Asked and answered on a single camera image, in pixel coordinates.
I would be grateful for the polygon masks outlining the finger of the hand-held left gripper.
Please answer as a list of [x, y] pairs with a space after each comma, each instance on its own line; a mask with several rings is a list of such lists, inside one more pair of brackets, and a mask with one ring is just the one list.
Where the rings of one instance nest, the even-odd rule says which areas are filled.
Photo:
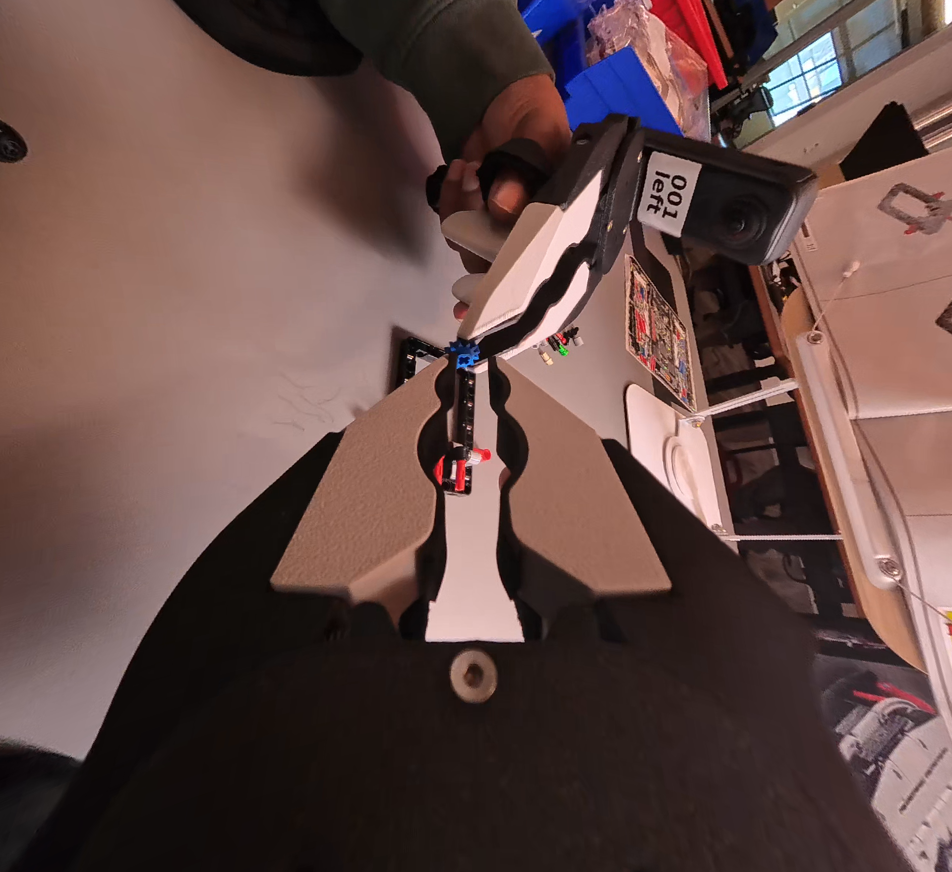
[[[488, 271], [455, 286], [456, 296], [468, 307], [457, 338], [479, 342], [487, 333], [515, 322], [552, 274], [590, 268], [589, 283], [600, 281], [593, 273], [598, 242], [589, 240], [589, 230], [601, 198], [601, 182], [602, 175], [592, 175], [570, 197], [535, 200], [511, 227], [482, 209], [455, 214], [456, 245], [489, 262]], [[591, 293], [589, 286], [585, 303]], [[572, 313], [566, 325], [584, 306]]]
[[590, 268], [552, 274], [534, 292], [528, 308], [515, 322], [482, 337], [478, 361], [510, 359], [560, 331], [588, 298], [590, 276]]

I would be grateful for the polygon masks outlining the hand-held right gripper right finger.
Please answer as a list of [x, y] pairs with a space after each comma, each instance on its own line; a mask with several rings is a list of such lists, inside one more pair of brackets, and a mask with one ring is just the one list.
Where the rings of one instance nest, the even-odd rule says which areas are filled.
[[489, 364], [501, 482], [497, 567], [520, 623], [671, 591], [596, 431], [500, 359]]

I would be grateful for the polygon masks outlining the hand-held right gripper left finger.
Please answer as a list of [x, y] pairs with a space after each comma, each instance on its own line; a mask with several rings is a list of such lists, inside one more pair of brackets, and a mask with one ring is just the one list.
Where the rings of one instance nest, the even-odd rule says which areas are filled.
[[424, 598], [419, 558], [436, 526], [438, 490], [419, 445], [435, 422], [437, 456], [445, 452], [440, 381], [454, 382], [446, 356], [346, 428], [270, 577], [273, 590], [377, 604], [396, 625]]

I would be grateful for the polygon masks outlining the black lego frame assembly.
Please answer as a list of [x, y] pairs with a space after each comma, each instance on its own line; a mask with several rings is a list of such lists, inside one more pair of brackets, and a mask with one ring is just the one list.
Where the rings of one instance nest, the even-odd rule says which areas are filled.
[[[398, 328], [394, 335], [389, 391], [401, 387], [445, 353], [430, 342]], [[469, 369], [456, 371], [455, 402], [449, 420], [450, 449], [434, 468], [434, 475], [446, 494], [469, 496], [473, 469], [489, 461], [492, 453], [474, 441], [476, 377]]]

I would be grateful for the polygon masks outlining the person's left forearm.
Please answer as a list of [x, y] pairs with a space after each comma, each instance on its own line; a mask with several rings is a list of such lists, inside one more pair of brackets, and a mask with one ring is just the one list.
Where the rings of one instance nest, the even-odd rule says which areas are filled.
[[537, 75], [554, 81], [517, 0], [317, 3], [362, 62], [411, 93], [449, 161], [507, 86]]

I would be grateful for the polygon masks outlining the pile of small lego pieces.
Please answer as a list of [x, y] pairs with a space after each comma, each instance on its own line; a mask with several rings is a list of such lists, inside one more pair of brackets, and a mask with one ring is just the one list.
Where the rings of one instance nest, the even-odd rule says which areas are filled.
[[543, 339], [532, 347], [545, 366], [554, 366], [557, 359], [565, 359], [577, 348], [584, 345], [580, 329], [576, 323], [562, 331]]

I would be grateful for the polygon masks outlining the lego sticker sheet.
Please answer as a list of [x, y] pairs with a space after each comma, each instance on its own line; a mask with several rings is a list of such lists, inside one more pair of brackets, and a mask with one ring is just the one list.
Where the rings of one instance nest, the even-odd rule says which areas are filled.
[[687, 413], [697, 409], [688, 333], [636, 258], [625, 255], [625, 345], [658, 392]]

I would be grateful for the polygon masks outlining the lego instruction booklet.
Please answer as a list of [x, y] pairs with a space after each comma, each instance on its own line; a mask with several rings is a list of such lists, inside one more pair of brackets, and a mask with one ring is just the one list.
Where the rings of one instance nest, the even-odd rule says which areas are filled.
[[950, 148], [820, 192], [799, 338], [863, 569], [950, 612]]

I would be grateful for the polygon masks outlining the lego car set box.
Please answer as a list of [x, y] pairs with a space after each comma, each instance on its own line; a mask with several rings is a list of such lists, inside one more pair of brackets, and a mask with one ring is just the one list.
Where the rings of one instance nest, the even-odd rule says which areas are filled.
[[887, 648], [835, 644], [814, 675], [852, 776], [914, 870], [951, 869], [951, 740], [928, 677]]

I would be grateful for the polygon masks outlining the person's left hand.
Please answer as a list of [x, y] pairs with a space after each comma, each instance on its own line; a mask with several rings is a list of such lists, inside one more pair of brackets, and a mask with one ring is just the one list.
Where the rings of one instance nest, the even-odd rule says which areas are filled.
[[487, 107], [460, 156], [448, 164], [440, 193], [441, 221], [461, 211], [480, 209], [499, 223], [511, 225], [518, 220], [530, 202], [522, 178], [515, 172], [500, 173], [488, 200], [482, 199], [478, 180], [485, 155], [515, 139], [535, 141], [555, 167], [565, 158], [571, 130], [563, 100], [548, 76], [513, 82]]

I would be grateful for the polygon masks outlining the blue plastic bin with bag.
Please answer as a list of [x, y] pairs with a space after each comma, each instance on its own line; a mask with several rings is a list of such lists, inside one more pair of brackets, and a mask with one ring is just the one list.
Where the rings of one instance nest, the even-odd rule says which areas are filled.
[[621, 114], [637, 118], [647, 127], [684, 135], [633, 51], [626, 48], [617, 59], [587, 64], [589, 21], [611, 3], [539, 0], [523, 14], [555, 70], [570, 127]]

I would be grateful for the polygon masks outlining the clear plastic bag of parts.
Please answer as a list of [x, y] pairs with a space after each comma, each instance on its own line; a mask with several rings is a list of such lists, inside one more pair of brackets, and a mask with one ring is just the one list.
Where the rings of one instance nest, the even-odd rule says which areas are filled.
[[635, 53], [678, 128], [711, 141], [709, 77], [704, 59], [652, 11], [651, 0], [612, 0], [589, 21], [587, 64]]

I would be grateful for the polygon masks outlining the wooden edged table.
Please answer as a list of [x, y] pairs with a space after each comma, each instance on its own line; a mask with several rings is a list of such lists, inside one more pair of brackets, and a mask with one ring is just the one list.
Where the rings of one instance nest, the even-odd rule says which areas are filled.
[[[773, 357], [771, 370], [781, 380], [795, 372], [780, 333], [779, 311], [774, 307], [760, 267], [748, 268], [766, 339]], [[821, 455], [811, 432], [803, 402], [803, 391], [788, 392], [788, 403], [772, 410], [771, 431], [777, 446], [784, 490], [779, 534], [833, 535], [839, 533], [837, 517], [821, 467]], [[849, 570], [843, 561], [842, 540], [791, 542], [784, 545], [785, 556], [802, 565], [801, 577], [811, 591], [819, 618], [837, 623], [844, 618], [863, 618], [856, 600]]]

